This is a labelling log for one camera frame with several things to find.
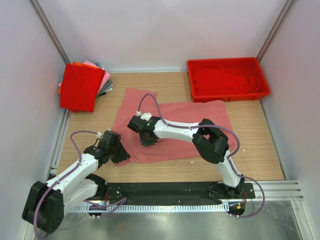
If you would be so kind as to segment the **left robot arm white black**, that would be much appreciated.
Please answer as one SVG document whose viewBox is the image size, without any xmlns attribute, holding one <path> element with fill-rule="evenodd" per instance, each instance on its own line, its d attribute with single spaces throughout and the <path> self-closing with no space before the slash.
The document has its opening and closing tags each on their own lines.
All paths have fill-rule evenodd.
<svg viewBox="0 0 320 240">
<path fill-rule="evenodd" d="M 78 159 L 61 174 L 46 182 L 36 181 L 30 188 L 22 219 L 33 226 L 35 236 L 43 240 L 55 232 L 64 216 L 79 203 L 107 195 L 106 181 L 94 172 L 108 161 L 120 163 L 130 155 L 121 143 L 121 135 L 112 130 L 97 132 L 95 143 L 78 151 Z"/>
</svg>

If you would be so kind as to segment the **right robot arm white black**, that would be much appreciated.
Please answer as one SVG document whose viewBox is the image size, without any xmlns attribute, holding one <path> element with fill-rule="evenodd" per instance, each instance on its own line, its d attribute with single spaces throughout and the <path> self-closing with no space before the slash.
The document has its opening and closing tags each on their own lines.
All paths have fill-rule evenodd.
<svg viewBox="0 0 320 240">
<path fill-rule="evenodd" d="M 193 144 L 205 161 L 217 167 L 229 197 L 237 198 L 243 193 L 245 178 L 232 160 L 232 156 L 240 148 L 240 140 L 232 130 L 216 125 L 206 118 L 201 122 L 183 123 L 148 113 L 134 115 L 127 127 L 139 134 L 141 145 L 145 147 L 162 139 Z"/>
</svg>

